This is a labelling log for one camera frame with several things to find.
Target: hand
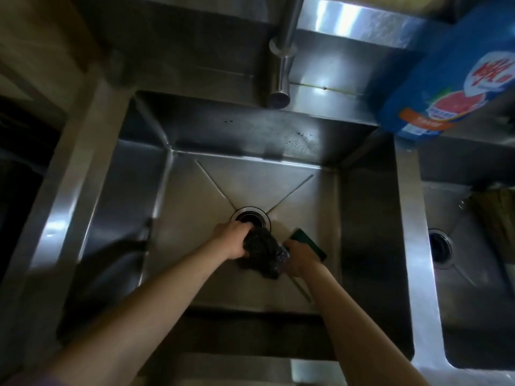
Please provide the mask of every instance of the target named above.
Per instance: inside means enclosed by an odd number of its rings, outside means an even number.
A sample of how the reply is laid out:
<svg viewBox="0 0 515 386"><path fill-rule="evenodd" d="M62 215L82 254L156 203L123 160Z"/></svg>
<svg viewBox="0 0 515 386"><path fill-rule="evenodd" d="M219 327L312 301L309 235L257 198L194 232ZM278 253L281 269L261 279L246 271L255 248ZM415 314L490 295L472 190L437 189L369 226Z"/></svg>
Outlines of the hand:
<svg viewBox="0 0 515 386"><path fill-rule="evenodd" d="M243 240L253 227L250 222L232 221L219 223L213 229L211 242L216 244L226 259L237 259L245 254Z"/></svg>
<svg viewBox="0 0 515 386"><path fill-rule="evenodd" d="M284 246L289 249L290 257L286 263L286 272L290 276L302 277L306 268L321 264L317 254L308 244L295 240L286 240Z"/></svg>

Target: metal faucet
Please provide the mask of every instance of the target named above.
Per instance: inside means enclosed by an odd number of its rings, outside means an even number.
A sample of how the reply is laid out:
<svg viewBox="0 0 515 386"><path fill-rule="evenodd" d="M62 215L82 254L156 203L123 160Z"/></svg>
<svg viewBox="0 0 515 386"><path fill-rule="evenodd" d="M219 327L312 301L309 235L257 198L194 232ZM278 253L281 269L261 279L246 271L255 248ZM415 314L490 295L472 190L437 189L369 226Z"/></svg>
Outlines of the metal faucet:
<svg viewBox="0 0 515 386"><path fill-rule="evenodd" d="M268 43L270 50L266 106L280 110L290 104L289 73L297 54L293 37L304 0L285 0L279 33Z"/></svg>

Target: person's left arm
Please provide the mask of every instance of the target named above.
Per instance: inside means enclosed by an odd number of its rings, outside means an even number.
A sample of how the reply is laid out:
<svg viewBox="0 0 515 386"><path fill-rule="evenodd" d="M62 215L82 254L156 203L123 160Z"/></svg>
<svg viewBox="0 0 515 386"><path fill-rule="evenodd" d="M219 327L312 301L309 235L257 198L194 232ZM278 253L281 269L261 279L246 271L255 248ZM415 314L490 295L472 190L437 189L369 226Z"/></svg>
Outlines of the person's left arm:
<svg viewBox="0 0 515 386"><path fill-rule="evenodd" d="M49 363L67 386L128 385L175 325L207 278L227 259L243 256L252 224L218 225L213 238L150 280Z"/></svg>

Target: sink basin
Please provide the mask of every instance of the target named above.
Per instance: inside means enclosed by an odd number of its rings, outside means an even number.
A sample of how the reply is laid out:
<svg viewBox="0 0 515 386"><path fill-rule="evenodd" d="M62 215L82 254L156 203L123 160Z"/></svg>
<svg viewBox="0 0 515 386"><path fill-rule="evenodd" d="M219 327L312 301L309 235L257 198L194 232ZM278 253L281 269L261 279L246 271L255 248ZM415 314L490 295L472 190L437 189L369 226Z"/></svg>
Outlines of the sink basin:
<svg viewBox="0 0 515 386"><path fill-rule="evenodd" d="M512 185L515 150L450 137L418 150L428 227L438 230L431 242L447 359L462 369L513 370L513 291L466 199L472 187Z"/></svg>
<svg viewBox="0 0 515 386"><path fill-rule="evenodd" d="M334 277L413 357L393 139L344 169L342 160L373 127L151 92L138 97L170 149L132 102L61 340L208 239L216 223L253 207L279 241L302 228L327 254ZM291 279L264 279L233 261L209 278L161 350L335 360L316 307Z"/></svg>

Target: person's right arm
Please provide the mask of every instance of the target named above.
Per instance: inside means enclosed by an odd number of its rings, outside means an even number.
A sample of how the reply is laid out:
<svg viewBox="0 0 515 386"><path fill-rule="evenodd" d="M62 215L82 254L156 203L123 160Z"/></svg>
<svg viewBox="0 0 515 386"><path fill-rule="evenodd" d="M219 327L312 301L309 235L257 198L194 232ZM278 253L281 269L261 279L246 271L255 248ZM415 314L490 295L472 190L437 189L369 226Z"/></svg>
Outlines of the person's right arm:
<svg viewBox="0 0 515 386"><path fill-rule="evenodd" d="M289 272L306 282L350 386L429 385L308 245L293 240L285 245L290 251Z"/></svg>

